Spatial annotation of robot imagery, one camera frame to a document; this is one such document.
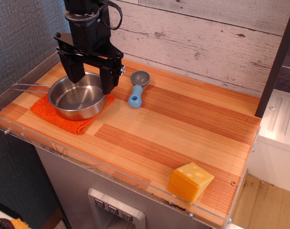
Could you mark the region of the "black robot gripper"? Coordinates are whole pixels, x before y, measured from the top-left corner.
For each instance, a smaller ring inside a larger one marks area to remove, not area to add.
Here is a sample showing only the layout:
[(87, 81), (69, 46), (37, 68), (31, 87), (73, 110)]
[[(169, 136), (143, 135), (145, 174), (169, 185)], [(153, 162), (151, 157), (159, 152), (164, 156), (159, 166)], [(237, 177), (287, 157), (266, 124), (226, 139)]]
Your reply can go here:
[(58, 54), (72, 83), (84, 76), (84, 64), (99, 68), (103, 94), (110, 94), (124, 73), (123, 53), (111, 42), (111, 30), (100, 19), (93, 22), (69, 22), (70, 33), (56, 33)]

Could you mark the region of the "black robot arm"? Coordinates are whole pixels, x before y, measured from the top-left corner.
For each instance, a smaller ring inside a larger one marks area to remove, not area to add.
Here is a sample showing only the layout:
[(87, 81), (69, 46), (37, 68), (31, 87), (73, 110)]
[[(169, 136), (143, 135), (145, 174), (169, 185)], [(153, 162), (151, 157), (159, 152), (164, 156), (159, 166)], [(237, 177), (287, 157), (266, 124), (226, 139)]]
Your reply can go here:
[(103, 94), (110, 94), (124, 73), (124, 54), (111, 42), (109, 7), (122, 15), (121, 8), (110, 0), (66, 0), (64, 16), (70, 33), (56, 33), (58, 54), (62, 66), (72, 83), (85, 76), (84, 64), (99, 69)]

